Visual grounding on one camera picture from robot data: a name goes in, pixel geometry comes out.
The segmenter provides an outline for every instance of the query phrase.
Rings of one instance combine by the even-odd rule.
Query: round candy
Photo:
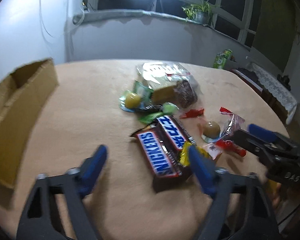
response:
[[[203,125],[203,134],[209,138],[218,138],[220,134],[220,126],[214,121],[206,122]]]
[[[141,103],[141,96],[135,93],[129,92],[126,95],[126,100],[124,101],[124,106],[129,109],[136,108]]]

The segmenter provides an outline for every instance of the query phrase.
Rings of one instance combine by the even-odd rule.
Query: brown round candy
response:
[[[206,122],[203,126],[203,134],[209,138],[218,138],[220,134],[220,126],[214,121]]]

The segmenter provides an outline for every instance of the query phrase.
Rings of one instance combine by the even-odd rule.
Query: white wall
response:
[[[212,67],[216,54],[225,49],[231,49],[242,65],[249,54],[210,28],[149,16],[82,24],[69,40],[69,61],[157,59]]]
[[[300,103],[300,36],[298,37],[298,35],[293,41],[290,57],[283,74],[289,75],[291,93]],[[300,125],[300,105],[297,108],[294,118]]]
[[[52,57],[55,64],[65,62],[66,10],[67,0],[41,0],[41,10],[39,0],[1,1],[0,80],[31,61]]]

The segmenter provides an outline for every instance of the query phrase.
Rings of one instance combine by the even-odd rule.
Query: potted plant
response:
[[[208,0],[201,0],[200,4],[190,4],[186,7],[182,7],[183,11],[187,15],[187,19],[194,20],[201,24],[208,24],[212,16],[211,8],[215,5],[208,3]]]

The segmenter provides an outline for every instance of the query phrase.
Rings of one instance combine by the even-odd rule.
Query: yellow candy wrapper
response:
[[[181,154],[180,154],[180,161],[179,161],[183,166],[189,166],[190,165],[188,149],[189,149],[189,146],[191,146],[191,145],[192,145],[192,143],[190,143],[188,141],[186,141],[183,144],[183,148],[182,148],[182,151],[181,151]],[[203,148],[197,146],[197,149],[201,154],[203,154],[204,157],[206,157],[208,159],[212,159],[211,156]]]

